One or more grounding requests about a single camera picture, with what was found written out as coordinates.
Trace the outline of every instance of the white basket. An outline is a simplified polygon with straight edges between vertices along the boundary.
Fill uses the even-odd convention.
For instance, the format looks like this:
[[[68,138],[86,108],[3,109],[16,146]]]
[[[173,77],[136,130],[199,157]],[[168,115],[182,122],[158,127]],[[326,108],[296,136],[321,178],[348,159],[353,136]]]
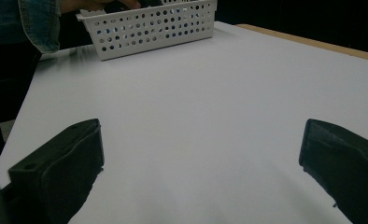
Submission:
[[[163,6],[106,14],[81,10],[100,60],[213,36],[217,0],[163,0]]]

